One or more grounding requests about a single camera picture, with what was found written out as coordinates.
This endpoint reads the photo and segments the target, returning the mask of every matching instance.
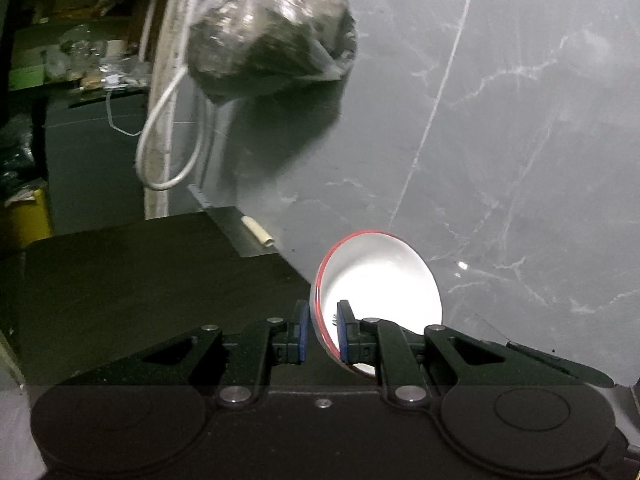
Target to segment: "black table surface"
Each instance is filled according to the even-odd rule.
[[[286,318],[309,284],[279,255],[241,258],[196,213],[36,242],[0,269],[0,327],[30,384],[55,384],[203,324],[237,333]],[[272,384],[370,383],[343,370],[310,330],[307,362]]]

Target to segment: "screw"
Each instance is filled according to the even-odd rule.
[[[423,400],[427,396],[427,392],[420,386],[406,385],[396,388],[396,397],[406,402],[417,402]]]
[[[227,386],[220,391],[220,399],[225,402],[245,402],[251,398],[251,392],[244,386]]]
[[[331,406],[333,403],[331,402],[330,399],[318,399],[316,400],[316,406],[318,408],[328,408],[329,406]]]

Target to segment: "gray marble wall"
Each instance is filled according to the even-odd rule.
[[[209,200],[308,279],[344,235],[396,234],[445,323],[635,383],[640,0],[350,1],[348,81],[221,110]]]

